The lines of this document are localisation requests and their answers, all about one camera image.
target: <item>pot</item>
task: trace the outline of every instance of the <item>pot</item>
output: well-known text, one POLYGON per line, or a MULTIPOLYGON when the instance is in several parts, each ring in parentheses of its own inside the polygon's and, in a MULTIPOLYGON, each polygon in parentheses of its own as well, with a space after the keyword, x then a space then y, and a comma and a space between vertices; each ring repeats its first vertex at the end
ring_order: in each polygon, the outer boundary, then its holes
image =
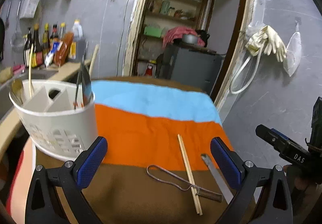
POLYGON ((184 34, 182 36, 182 41, 184 43, 188 43, 188 44, 197 44, 198 43, 198 36, 192 35, 192 34, 184 34))

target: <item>screw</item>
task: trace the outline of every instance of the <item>screw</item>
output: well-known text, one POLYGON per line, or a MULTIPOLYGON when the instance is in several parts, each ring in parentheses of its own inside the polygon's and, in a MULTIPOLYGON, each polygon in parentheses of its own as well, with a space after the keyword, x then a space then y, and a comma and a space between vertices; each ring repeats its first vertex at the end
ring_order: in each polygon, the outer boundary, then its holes
POLYGON ((42 165, 37 165, 36 166, 36 171, 41 171, 42 170, 42 165))
POLYGON ((70 168, 71 166, 73 166, 73 162, 72 161, 66 161, 65 162, 65 167, 66 168, 70 168))
POLYGON ((247 167, 251 168, 252 166, 254 166, 254 163, 253 163, 253 162, 251 162, 251 161, 246 161, 246 162, 245 162, 245 165, 246 165, 247 167))
POLYGON ((282 166, 280 166, 280 165, 276 165, 276 166, 275 166, 275 169, 276 169, 277 171, 282 171, 282 170, 283 170, 282 166))

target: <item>bottle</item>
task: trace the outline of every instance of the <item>bottle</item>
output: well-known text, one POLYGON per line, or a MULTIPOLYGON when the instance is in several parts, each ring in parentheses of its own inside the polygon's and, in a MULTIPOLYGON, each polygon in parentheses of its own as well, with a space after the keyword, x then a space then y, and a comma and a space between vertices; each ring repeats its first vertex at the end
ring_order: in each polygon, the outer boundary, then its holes
POLYGON ((61 29, 59 30, 59 34, 58 34, 58 40, 62 41, 62 38, 64 38, 65 35, 65 31, 66 30, 66 24, 65 23, 61 23, 61 29))
POLYGON ((33 56, 31 67, 37 68, 43 65, 42 47, 39 42, 39 24, 34 25, 33 31, 33 56))
POLYGON ((86 49, 86 42, 83 36, 83 28, 78 19, 75 20, 72 31, 74 39, 70 46, 68 61, 80 62, 86 49))
POLYGON ((49 39, 50 50, 53 48, 54 41, 58 41, 57 24, 53 25, 53 32, 49 39))
POLYGON ((147 69, 145 70, 144 76, 152 77, 153 66, 148 64, 147 69))
POLYGON ((79 19, 76 19, 72 28, 74 33, 74 39, 78 40, 83 37, 83 28, 79 23, 79 19))
POLYGON ((33 38, 31 36, 31 28, 28 27, 28 34, 27 34, 27 40, 24 46, 24 65, 26 67, 29 67, 29 57, 30 57, 30 50, 31 50, 31 45, 33 43, 33 38))
POLYGON ((49 45, 49 23, 45 24, 45 31, 42 35, 42 55, 45 59, 47 54, 50 51, 50 45, 49 45))

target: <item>red bottle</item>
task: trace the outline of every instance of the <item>red bottle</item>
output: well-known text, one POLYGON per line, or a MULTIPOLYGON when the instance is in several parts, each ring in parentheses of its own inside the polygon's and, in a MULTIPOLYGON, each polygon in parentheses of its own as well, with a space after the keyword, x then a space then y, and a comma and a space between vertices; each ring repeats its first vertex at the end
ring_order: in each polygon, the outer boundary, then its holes
POLYGON ((148 67, 145 71, 144 76, 151 76, 152 77, 152 70, 153 70, 153 66, 151 64, 148 64, 148 67))

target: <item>plastic basket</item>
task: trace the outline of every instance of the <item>plastic basket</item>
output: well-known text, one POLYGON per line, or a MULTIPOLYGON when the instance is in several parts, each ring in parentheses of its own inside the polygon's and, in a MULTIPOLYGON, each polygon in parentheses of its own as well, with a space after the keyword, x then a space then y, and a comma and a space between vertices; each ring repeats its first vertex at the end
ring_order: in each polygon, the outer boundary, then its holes
MULTIPOLYGON (((74 110, 76 85, 73 83, 32 80, 34 95, 30 98, 28 80, 23 81, 26 101, 23 106, 9 97, 20 120, 37 148, 56 159, 75 160, 97 138, 95 95, 84 108, 74 110), (51 99, 52 93, 58 94, 51 99)), ((77 102, 83 101, 79 86, 77 102)))

